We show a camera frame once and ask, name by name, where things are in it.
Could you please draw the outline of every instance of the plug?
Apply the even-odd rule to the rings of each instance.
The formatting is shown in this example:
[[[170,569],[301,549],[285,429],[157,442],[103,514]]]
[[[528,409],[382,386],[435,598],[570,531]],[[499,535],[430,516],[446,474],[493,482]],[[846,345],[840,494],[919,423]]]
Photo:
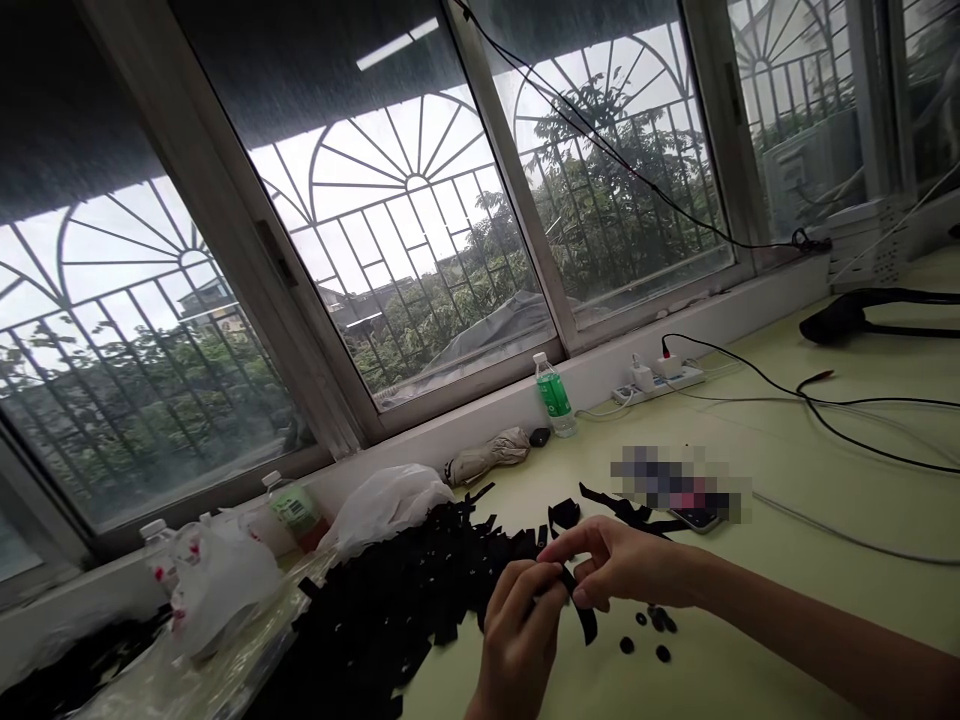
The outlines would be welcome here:
[[[673,380],[683,374],[683,360],[679,355],[671,355],[670,351],[664,348],[663,357],[657,358],[657,374],[665,380]]]

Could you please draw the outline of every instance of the power strip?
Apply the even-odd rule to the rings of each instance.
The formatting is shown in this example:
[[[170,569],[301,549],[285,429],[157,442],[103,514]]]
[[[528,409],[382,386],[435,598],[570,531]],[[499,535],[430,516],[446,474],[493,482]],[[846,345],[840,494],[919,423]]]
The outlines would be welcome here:
[[[704,380],[706,376],[703,374],[702,370],[697,370],[696,368],[689,367],[684,365],[680,374],[676,377],[670,378],[670,384],[667,385],[660,377],[654,377],[653,383],[656,385],[656,388],[650,392],[643,392],[633,383],[629,385],[624,385],[623,387],[618,387],[613,390],[613,399],[614,401],[623,407],[629,407],[630,405],[636,405],[637,403],[644,402],[646,400],[653,400],[655,397],[660,397],[661,395],[667,395],[672,393],[674,390],[682,390],[685,387],[690,387],[691,385],[699,385]]]

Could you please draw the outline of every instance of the black cable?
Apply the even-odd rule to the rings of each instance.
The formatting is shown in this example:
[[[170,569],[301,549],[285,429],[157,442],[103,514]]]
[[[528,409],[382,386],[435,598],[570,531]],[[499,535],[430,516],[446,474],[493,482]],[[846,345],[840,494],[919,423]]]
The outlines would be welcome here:
[[[467,20],[467,22],[472,22],[474,24],[474,27],[477,28],[477,31],[480,33],[480,35],[483,36],[484,40],[486,40],[490,44],[490,47],[492,47],[497,52],[497,54],[500,55],[500,57],[503,58],[503,60],[508,65],[510,65],[510,67],[512,67],[521,75],[525,75],[528,81],[529,81],[529,76],[531,74],[534,77],[536,77],[540,82],[544,84],[544,86],[546,86],[546,88],[554,95],[554,97],[559,98],[570,110],[573,111],[574,115],[577,116],[577,119],[580,121],[580,123],[582,123],[582,125],[575,123],[573,120],[567,117],[563,112],[561,112],[560,108],[558,108],[556,105],[553,104],[553,101],[547,97],[546,92],[539,85],[537,85],[537,83],[530,82],[530,85],[534,88],[534,90],[536,90],[537,93],[540,95],[540,97],[542,97],[543,100],[551,108],[553,108],[553,110],[560,116],[560,118],[565,123],[567,123],[570,127],[576,130],[580,135],[582,135],[588,141],[590,141],[594,145],[594,147],[599,149],[607,157],[612,159],[618,165],[622,166],[625,170],[627,170],[631,175],[635,176],[637,179],[639,179],[641,182],[647,185],[647,187],[649,187],[650,190],[653,191],[653,193],[657,197],[659,197],[664,203],[666,203],[667,207],[674,210],[675,212],[680,213],[681,215],[683,215],[683,217],[687,218],[687,220],[692,222],[697,227],[700,227],[704,230],[712,232],[718,235],[720,238],[722,238],[726,242],[730,243],[731,245],[735,245],[736,247],[743,248],[745,250],[761,250],[765,248],[792,247],[800,251],[801,253],[808,253],[808,252],[814,252],[814,251],[826,251],[832,247],[832,243],[829,240],[811,240],[810,238],[807,237],[807,234],[806,232],[804,232],[803,228],[798,228],[796,231],[794,231],[793,237],[788,243],[766,243],[764,245],[748,245],[738,240],[734,240],[732,237],[730,237],[730,235],[728,235],[723,230],[720,230],[719,228],[709,223],[705,223],[702,220],[694,217],[693,215],[688,213],[686,210],[684,210],[680,205],[678,205],[676,201],[673,200],[673,198],[671,198],[663,190],[661,190],[656,183],[652,182],[651,180],[646,178],[644,175],[637,172],[637,170],[635,170],[633,166],[630,165],[630,163],[628,163],[623,158],[623,156],[620,155],[619,152],[617,152],[616,148],[614,148],[613,145],[610,144],[610,141],[608,141],[605,137],[603,137],[599,133],[599,131],[595,127],[593,127],[593,125],[590,124],[590,121],[583,116],[583,114],[580,112],[577,106],[574,105],[572,102],[570,102],[563,95],[563,93],[557,90],[539,72],[537,72],[536,68],[534,68],[534,66],[531,63],[525,61],[523,58],[519,57],[518,55],[515,55],[514,53],[510,52],[505,47],[503,47],[500,43],[498,43],[496,40],[490,37],[489,33],[487,33],[487,31],[483,29],[483,26],[480,25],[480,23],[477,21],[476,15],[473,14],[473,11],[470,10],[470,8],[466,5],[465,2],[463,2],[463,0],[454,0],[454,2],[458,6],[460,6],[460,8],[463,10],[464,19]],[[521,65],[526,67],[528,72],[525,73],[523,68],[520,67]],[[589,130],[589,133],[584,132],[584,129],[583,129],[584,127],[586,127],[586,129]],[[801,235],[803,237],[802,241],[798,241],[797,239],[798,235]]]
[[[847,442],[853,445],[856,445],[857,447],[863,448],[864,450],[869,450],[872,453],[881,455],[891,460],[896,460],[898,462],[906,463],[907,465],[914,465],[916,467],[922,467],[928,470],[939,470],[940,472],[960,475],[960,468],[947,467],[945,465],[935,465],[933,463],[925,463],[920,460],[911,460],[910,458],[901,457],[900,455],[894,455],[893,453],[889,453],[886,450],[880,450],[879,448],[875,448],[872,445],[867,445],[866,443],[861,442],[856,438],[852,438],[849,435],[840,432],[835,427],[833,427],[833,425],[827,422],[824,419],[824,417],[820,414],[820,411],[817,410],[817,407],[816,407],[817,403],[822,405],[836,405],[840,407],[847,407],[851,405],[861,405],[864,403],[904,402],[904,403],[919,403],[919,404],[926,404],[926,405],[938,405],[942,407],[960,408],[960,403],[950,402],[948,400],[933,400],[929,398],[909,398],[909,397],[859,398],[857,400],[839,400],[839,401],[821,400],[819,398],[811,397],[807,393],[803,392],[803,389],[811,383],[819,382],[820,380],[826,380],[827,378],[831,377],[833,375],[833,370],[824,370],[823,372],[819,372],[816,375],[813,375],[812,377],[807,378],[806,380],[801,382],[799,385],[797,385],[796,390],[790,390],[789,388],[784,387],[780,383],[774,380],[771,380],[769,377],[767,377],[764,374],[764,372],[760,368],[758,368],[749,360],[746,360],[740,357],[739,355],[737,355],[736,353],[730,352],[729,350],[725,350],[719,345],[714,345],[713,343],[708,343],[703,340],[697,340],[696,338],[692,338],[688,335],[681,335],[680,333],[667,333],[666,335],[664,335],[660,339],[660,343],[663,348],[664,357],[669,356],[669,350],[667,349],[668,337],[678,337],[678,338],[682,338],[683,340],[687,340],[689,342],[697,343],[698,345],[704,345],[706,347],[713,348],[717,352],[723,353],[727,357],[733,358],[734,360],[739,360],[744,365],[746,365],[751,370],[753,370],[755,373],[757,373],[757,375],[763,378],[769,385],[772,385],[777,390],[784,392],[787,395],[793,395],[794,397],[797,397],[803,400],[806,406],[810,408],[810,410],[813,412],[814,417],[820,422],[821,425],[823,425],[827,430],[829,430],[831,433],[833,433],[837,437],[842,438],[843,440],[846,440]]]

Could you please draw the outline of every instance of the light green table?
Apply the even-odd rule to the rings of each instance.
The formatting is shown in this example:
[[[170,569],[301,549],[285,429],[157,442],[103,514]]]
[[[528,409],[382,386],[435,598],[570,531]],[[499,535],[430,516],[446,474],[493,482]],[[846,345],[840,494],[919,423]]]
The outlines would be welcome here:
[[[942,251],[917,263],[901,285],[960,291],[960,251]],[[845,350],[804,341],[797,324],[826,301],[731,346],[788,387],[832,368],[837,377],[811,389],[830,399],[880,394],[960,401],[960,342],[862,336]],[[871,319],[960,328],[960,309],[892,306]],[[705,365],[726,362],[718,356]],[[775,395],[743,368],[690,389],[702,395]],[[885,416],[909,424],[960,455],[960,412],[899,407]],[[498,469],[480,485],[496,487],[475,518],[497,513],[507,532],[546,522],[547,505],[567,497],[585,515],[606,508],[579,496],[577,483],[610,487],[611,461],[625,445],[704,445],[726,458],[754,487],[817,519],[878,544],[910,552],[960,556],[960,477],[912,469],[871,456],[829,435],[802,405],[714,403],[677,394],[634,406],[617,420],[581,421],[579,433],[553,438],[523,465]],[[866,442],[944,464],[877,423],[830,412],[840,428]],[[706,536],[675,533],[788,587],[892,630],[960,654],[960,568],[898,560],[856,547],[791,519],[759,502],[749,525],[726,525]],[[677,635],[661,635],[634,620],[636,603],[614,601],[598,614],[599,636],[584,647],[572,607],[560,623],[557,661],[542,718],[850,717],[857,711],[799,670],[724,622],[700,610],[671,613]],[[620,652],[620,639],[636,644]],[[404,718],[462,717],[480,667],[482,637],[473,615],[460,638],[434,649],[406,691]],[[669,647],[660,663],[655,647]]]

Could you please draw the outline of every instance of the plastic bottle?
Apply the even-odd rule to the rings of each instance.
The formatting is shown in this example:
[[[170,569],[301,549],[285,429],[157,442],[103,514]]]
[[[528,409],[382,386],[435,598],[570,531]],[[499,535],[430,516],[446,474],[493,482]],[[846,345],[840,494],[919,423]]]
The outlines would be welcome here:
[[[567,400],[567,391],[563,388],[563,381],[553,365],[547,362],[546,353],[537,353],[533,356],[537,364],[537,388],[543,404],[547,406],[550,415],[550,424],[557,437],[571,437],[577,434],[577,419],[573,416],[570,401]]]
[[[288,482],[276,470],[263,478],[267,488],[267,503],[297,541],[303,552],[313,552],[320,538],[327,534],[330,524],[320,515],[306,491],[295,485],[282,487]]]
[[[167,597],[173,596],[179,582],[177,566],[174,565],[171,555],[173,539],[176,536],[177,533],[168,528],[163,519],[154,520],[140,528],[140,537],[147,549],[147,567]]]

